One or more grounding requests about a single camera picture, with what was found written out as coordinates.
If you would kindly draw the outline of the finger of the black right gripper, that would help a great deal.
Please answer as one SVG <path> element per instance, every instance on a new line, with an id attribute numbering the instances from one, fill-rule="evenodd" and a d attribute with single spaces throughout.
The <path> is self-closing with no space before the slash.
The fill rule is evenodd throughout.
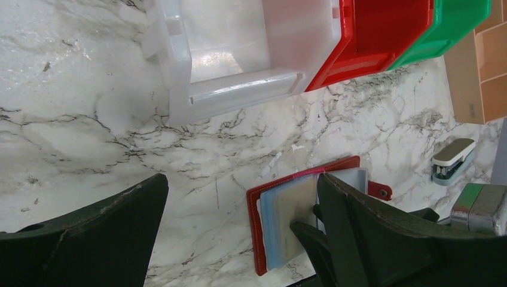
<path id="1" fill-rule="evenodd" d="M 299 221 L 292 222 L 290 228 L 305 249 L 320 283 L 324 286 L 337 286 L 331 252 L 324 233 Z"/>

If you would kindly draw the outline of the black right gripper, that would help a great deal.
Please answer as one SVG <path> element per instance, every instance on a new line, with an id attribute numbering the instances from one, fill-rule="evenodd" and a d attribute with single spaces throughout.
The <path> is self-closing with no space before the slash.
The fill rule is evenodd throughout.
<path id="1" fill-rule="evenodd" d="M 324 286 L 506 285 L 504 185 L 467 184 L 450 212 L 453 228 L 329 174 L 319 176 L 317 193 L 328 250 L 316 272 Z"/>

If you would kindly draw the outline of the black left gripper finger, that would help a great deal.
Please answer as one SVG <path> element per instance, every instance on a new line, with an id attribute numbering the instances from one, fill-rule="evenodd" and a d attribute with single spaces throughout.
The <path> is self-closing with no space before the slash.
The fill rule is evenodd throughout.
<path id="1" fill-rule="evenodd" d="M 142 286 L 169 193 L 156 174 L 57 218 L 1 233 L 2 286 Z"/>

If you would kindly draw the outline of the red leather card holder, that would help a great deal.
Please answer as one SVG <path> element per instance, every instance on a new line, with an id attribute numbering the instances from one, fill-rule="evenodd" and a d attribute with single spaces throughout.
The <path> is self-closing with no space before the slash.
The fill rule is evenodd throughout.
<path id="1" fill-rule="evenodd" d="M 300 219 L 325 231 L 323 222 L 312 211 L 319 202 L 317 179 L 321 173 L 330 173 L 369 196 L 391 200 L 391 187 L 370 181 L 368 170 L 360 163 L 360 157 L 354 155 L 293 173 L 247 191 L 257 275 L 263 276 L 270 270 L 280 268 L 304 252 L 289 228 L 291 221 Z"/>

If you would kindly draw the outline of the light blue small object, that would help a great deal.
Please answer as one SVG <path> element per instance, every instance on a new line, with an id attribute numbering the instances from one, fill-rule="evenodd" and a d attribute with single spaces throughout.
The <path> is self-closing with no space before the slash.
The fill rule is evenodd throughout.
<path id="1" fill-rule="evenodd" d="M 476 142 L 458 138 L 431 159 L 432 181 L 440 186 L 451 185 L 472 163 Z"/>

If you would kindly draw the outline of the beige desk organizer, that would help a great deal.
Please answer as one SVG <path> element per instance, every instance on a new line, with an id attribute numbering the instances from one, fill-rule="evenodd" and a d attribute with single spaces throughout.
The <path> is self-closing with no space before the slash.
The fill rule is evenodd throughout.
<path id="1" fill-rule="evenodd" d="M 486 124 L 506 117 L 506 1 L 445 55 L 456 121 Z"/>

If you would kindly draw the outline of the white plastic bin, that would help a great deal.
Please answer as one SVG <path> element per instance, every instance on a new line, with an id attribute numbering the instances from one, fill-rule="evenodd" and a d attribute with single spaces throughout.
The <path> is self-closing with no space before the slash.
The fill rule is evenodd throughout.
<path id="1" fill-rule="evenodd" d="M 145 1 L 179 127 L 303 93 L 341 40 L 340 1 Z"/>

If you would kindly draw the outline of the red plastic bin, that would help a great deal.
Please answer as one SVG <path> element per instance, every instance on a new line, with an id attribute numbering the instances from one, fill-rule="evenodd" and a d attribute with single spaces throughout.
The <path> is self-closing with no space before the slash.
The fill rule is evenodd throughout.
<path id="1" fill-rule="evenodd" d="M 433 23 L 434 2 L 340 1 L 341 39 L 307 91 L 386 71 Z"/>

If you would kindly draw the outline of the green plastic bin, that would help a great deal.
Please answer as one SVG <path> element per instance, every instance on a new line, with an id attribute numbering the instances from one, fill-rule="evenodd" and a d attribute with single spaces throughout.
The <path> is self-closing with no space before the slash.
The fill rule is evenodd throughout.
<path id="1" fill-rule="evenodd" d="M 440 57 L 491 13 L 489 0 L 434 1 L 433 23 L 388 70 Z"/>

